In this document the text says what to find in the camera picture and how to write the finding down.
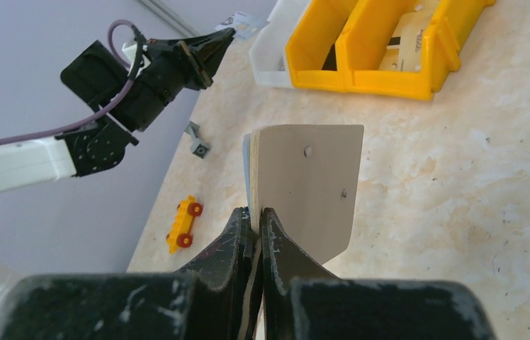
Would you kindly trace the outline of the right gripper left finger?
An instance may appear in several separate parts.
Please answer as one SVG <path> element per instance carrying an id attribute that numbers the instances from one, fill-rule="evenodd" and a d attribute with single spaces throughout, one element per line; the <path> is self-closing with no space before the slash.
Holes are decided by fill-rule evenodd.
<path id="1" fill-rule="evenodd" d="M 0 339 L 241 339 L 254 243 L 248 209 L 236 208 L 169 273 L 29 276 L 0 307 Z"/>

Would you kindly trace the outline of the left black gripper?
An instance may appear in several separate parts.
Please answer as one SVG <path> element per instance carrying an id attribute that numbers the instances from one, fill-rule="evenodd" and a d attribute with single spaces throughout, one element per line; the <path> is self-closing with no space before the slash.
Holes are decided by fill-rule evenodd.
<path id="1" fill-rule="evenodd" d="M 150 64 L 141 72 L 140 83 L 164 107 L 184 88 L 207 89 L 235 33 L 234 28 L 224 28 L 182 40 L 148 40 L 144 50 Z"/>

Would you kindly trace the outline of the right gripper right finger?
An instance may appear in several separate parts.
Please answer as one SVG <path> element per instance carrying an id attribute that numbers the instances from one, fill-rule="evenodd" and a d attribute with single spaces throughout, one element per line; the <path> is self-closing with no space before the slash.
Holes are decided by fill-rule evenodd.
<path id="1" fill-rule="evenodd" d="M 494 339 L 485 309 L 445 280 L 343 279 L 260 217 L 267 339 Z"/>

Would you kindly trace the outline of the credit card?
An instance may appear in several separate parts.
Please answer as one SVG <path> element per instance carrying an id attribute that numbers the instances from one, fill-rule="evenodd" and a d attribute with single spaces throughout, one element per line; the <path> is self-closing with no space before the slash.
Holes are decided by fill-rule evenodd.
<path id="1" fill-rule="evenodd" d="M 233 28 L 235 30 L 235 38 L 248 40 L 268 24 L 269 22 L 266 19 L 237 11 L 223 22 L 217 24 L 215 30 Z"/>

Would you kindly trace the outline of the beige card holder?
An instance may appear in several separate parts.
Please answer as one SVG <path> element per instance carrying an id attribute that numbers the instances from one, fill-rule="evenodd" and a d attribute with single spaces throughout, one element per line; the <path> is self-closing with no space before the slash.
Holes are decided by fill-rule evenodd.
<path id="1" fill-rule="evenodd" d="M 272 125 L 244 136 L 244 178 L 259 234 L 265 339 L 291 339 L 294 278 L 329 278 L 354 221 L 362 125 Z"/>

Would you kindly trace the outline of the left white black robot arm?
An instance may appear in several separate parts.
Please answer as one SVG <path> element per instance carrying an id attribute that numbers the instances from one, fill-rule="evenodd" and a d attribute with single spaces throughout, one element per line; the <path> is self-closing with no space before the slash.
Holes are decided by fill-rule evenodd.
<path id="1" fill-rule="evenodd" d="M 235 37 L 223 28 L 194 38 L 133 38 L 88 46 L 60 74 L 92 114 L 63 127 L 0 139 L 0 193 L 47 181 L 84 177 L 119 165 L 136 132 L 146 130 L 184 89 L 213 78 Z"/>

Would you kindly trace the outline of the white plastic bin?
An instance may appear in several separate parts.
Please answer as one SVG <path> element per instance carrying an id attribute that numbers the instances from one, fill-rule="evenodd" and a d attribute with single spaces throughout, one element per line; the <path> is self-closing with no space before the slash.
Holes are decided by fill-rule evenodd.
<path id="1" fill-rule="evenodd" d="M 276 2 L 268 17 L 269 24 L 259 32 L 249 50 L 254 80 L 258 85 L 293 88 L 286 45 L 309 5 L 309 0 Z"/>

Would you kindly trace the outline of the yellow red toy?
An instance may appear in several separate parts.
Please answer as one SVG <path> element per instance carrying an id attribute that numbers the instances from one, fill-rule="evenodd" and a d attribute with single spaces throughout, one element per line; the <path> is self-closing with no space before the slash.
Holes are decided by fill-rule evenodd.
<path id="1" fill-rule="evenodd" d="M 170 254 L 175 254 L 178 250 L 187 249 L 192 245 L 193 224 L 202 213 L 203 205 L 196 200 L 196 197 L 188 195 L 186 199 L 180 201 L 174 222 L 166 236 Z"/>

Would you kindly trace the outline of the grey dumbbell-shaped part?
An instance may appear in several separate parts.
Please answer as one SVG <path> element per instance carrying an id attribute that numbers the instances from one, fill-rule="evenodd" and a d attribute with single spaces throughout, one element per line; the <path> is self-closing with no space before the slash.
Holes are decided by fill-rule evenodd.
<path id="1" fill-rule="evenodd" d="M 184 132 L 188 134 L 192 139 L 191 153 L 201 159 L 204 159 L 211 150 L 211 147 L 209 143 L 205 142 L 200 137 L 200 135 L 198 134 L 199 130 L 199 125 L 192 121 L 189 121 Z"/>

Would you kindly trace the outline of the yellow bin with black pad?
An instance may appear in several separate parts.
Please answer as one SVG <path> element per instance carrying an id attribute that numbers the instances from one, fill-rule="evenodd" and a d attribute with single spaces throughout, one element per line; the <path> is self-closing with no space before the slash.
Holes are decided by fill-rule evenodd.
<path id="1" fill-rule="evenodd" d="M 297 89 L 342 92 L 342 74 L 322 71 L 332 44 L 335 44 L 357 1 L 314 0 L 286 45 L 288 71 Z"/>

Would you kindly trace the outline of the black pad in bin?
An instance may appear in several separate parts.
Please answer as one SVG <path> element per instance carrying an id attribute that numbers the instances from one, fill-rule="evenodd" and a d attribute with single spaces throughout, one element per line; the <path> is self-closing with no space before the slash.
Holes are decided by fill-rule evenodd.
<path id="1" fill-rule="evenodd" d="M 337 71 L 337 57 L 336 57 L 335 44 L 332 44 L 332 46 L 329 49 L 326 59 L 322 65 L 322 71 L 333 71 L 333 72 Z"/>

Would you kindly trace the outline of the yellow bin with beige parts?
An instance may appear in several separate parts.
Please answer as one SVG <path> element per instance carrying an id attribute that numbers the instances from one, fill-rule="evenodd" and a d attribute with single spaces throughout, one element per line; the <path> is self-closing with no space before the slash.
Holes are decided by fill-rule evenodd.
<path id="1" fill-rule="evenodd" d="M 494 1 L 359 1 L 337 42 L 344 90 L 429 100 Z"/>

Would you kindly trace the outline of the beige parts in bin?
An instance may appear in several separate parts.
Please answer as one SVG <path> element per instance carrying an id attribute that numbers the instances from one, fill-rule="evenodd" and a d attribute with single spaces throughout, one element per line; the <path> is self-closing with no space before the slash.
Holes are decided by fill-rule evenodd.
<path id="1" fill-rule="evenodd" d="M 435 10 L 435 6 L 419 3 L 414 11 L 401 16 L 387 44 L 379 70 L 414 73 L 421 71 L 423 35 Z"/>

